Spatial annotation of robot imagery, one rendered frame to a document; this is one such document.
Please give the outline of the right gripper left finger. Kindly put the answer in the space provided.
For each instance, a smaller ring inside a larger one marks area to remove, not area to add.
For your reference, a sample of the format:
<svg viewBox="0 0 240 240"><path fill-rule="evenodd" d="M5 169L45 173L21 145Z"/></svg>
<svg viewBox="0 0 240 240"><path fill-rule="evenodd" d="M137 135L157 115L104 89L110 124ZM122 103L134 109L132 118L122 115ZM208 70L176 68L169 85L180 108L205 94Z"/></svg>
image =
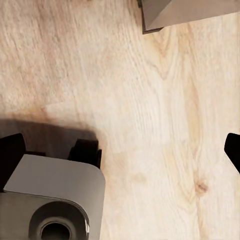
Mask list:
<svg viewBox="0 0 240 240"><path fill-rule="evenodd" d="M0 193L26 151L26 144L22 133L0 138Z"/></svg>

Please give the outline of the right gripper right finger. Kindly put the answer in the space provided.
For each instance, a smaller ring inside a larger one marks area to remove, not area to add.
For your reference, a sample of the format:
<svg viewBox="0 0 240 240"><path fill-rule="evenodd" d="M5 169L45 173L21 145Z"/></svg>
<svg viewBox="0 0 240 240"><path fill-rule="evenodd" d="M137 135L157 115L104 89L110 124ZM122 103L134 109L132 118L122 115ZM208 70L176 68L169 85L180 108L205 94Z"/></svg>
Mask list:
<svg viewBox="0 0 240 240"><path fill-rule="evenodd" d="M240 173L240 135L229 133L227 135L224 151Z"/></svg>

